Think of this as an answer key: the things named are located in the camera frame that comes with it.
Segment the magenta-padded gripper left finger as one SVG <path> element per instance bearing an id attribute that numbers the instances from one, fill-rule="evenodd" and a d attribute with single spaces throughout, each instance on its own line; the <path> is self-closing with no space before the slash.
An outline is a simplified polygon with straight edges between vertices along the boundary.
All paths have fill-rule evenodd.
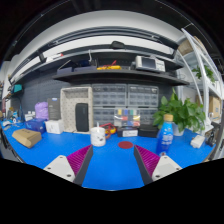
<path id="1" fill-rule="evenodd" d="M 68 156 L 59 155 L 44 170 L 81 186 L 92 156 L 93 146 L 88 145 Z"/>

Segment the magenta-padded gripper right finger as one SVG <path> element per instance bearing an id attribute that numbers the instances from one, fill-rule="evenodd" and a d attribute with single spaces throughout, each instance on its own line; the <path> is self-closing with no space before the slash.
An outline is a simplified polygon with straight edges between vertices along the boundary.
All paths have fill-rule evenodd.
<path id="1" fill-rule="evenodd" d="M 138 145 L 134 146 L 134 156 L 145 185 L 181 170 L 169 156 L 158 156 Z"/>

